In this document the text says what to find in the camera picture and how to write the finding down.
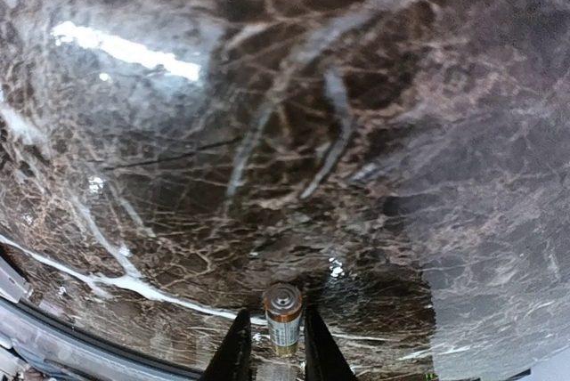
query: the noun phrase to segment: black clamp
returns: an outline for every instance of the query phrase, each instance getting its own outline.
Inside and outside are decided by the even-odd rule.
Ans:
[[[242,310],[200,381],[251,381],[251,322]],[[305,310],[305,381],[358,381],[315,306]]]

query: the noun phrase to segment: battery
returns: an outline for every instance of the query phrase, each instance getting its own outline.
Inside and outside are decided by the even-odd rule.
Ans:
[[[303,297],[299,289],[276,283],[265,292],[265,316],[269,337],[278,356],[295,354],[299,343]]]

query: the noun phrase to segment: marble surface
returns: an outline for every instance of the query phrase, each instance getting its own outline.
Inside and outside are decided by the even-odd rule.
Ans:
[[[0,242],[33,304],[204,368],[262,292],[361,380],[570,335],[570,0],[0,0]]]

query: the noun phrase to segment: dark brown marble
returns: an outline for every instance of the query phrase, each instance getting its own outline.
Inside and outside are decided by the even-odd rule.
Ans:
[[[198,368],[247,306],[259,380],[302,364],[267,341],[277,280],[362,380],[567,343],[570,0],[0,1],[33,304]]]

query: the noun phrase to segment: battery label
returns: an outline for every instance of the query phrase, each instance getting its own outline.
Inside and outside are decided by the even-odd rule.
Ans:
[[[267,318],[270,338],[279,347],[289,347],[299,340],[300,324],[300,317],[287,323],[279,323]]]

